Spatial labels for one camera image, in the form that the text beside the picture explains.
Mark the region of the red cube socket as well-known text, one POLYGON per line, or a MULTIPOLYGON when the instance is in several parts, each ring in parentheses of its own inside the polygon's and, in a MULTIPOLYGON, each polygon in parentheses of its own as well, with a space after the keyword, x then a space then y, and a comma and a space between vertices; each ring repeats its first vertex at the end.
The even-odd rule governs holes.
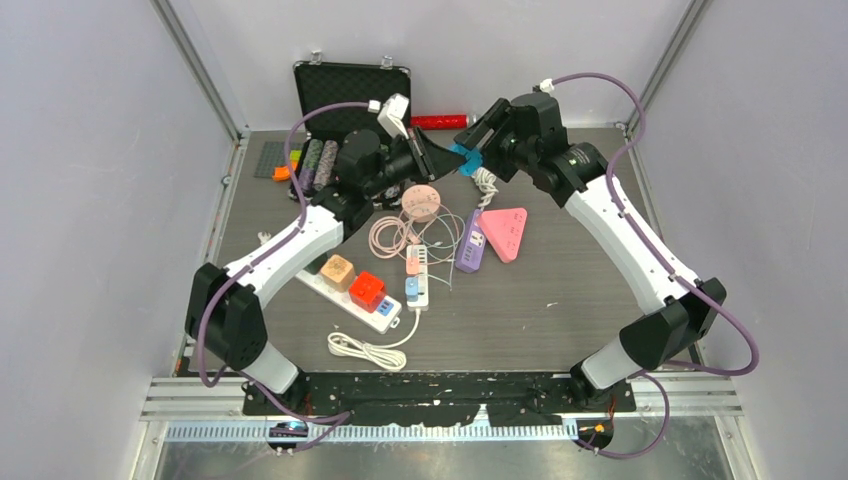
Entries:
POLYGON ((351 301, 368 313, 374 313, 386 296, 385 283, 367 271, 361 272, 348 290, 351 301))

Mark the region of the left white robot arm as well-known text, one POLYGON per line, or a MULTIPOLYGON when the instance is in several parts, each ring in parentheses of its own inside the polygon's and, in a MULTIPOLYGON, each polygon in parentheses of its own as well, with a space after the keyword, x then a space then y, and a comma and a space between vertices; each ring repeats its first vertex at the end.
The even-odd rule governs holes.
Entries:
POLYGON ((340 246, 372 216, 374 198, 407 181, 438 180, 466 159, 431 141, 419 128, 393 139, 388 149, 371 130, 339 143, 334 183, 318 191, 301 215, 268 242, 226 267, 211 263, 195 273, 186 333, 200 353, 211 352, 230 369, 268 389, 280 412, 298 412, 307 398, 300 369, 268 338, 263 310, 320 256, 340 246))

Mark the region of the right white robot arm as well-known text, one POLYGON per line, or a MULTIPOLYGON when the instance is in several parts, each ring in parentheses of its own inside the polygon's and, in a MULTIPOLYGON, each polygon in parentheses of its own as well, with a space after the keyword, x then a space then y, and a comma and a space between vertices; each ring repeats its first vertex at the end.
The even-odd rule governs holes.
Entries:
POLYGON ((598 409, 611 387, 656 369, 706 335, 726 300, 724 285, 700 279, 630 210, 599 150, 569 141, 553 96, 533 92, 499 99, 454 141, 480 153, 483 166, 504 182, 526 172, 594 237, 635 296, 641 317, 571 368, 577 406, 598 409))

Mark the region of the tan cube socket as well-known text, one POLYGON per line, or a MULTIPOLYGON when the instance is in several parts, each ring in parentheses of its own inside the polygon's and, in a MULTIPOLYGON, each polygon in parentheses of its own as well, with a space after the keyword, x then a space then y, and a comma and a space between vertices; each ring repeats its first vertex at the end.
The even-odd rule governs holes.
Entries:
POLYGON ((357 277, 353 264, 338 254, 330 256, 319 273, 323 280, 337 292, 347 292, 357 277))

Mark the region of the blue plug adapter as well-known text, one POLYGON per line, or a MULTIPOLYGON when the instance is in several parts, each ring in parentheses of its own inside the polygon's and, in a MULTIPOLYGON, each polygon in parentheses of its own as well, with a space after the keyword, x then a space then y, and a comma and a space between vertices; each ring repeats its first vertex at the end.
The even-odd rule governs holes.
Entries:
POLYGON ((478 149, 468 149, 454 143, 449 150, 464 158, 464 163, 458 168, 458 172, 463 176, 471 177, 483 164, 483 158, 478 149))

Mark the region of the light blue charger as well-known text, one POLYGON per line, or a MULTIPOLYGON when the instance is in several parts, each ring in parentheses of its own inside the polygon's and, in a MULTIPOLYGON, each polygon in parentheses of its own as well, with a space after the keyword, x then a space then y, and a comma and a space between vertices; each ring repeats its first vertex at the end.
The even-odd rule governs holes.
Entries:
POLYGON ((423 290, 418 276, 407 277, 405 280, 405 296, 408 304, 418 303, 422 296, 423 290))

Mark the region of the pink small charger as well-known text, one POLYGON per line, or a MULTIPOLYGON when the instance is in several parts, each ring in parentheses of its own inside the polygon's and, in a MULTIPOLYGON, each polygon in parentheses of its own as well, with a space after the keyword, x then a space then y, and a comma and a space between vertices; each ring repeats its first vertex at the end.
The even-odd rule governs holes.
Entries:
POLYGON ((423 275, 426 270, 426 261, 422 260, 420 256, 410 255, 406 260, 406 274, 408 276, 418 276, 423 275))

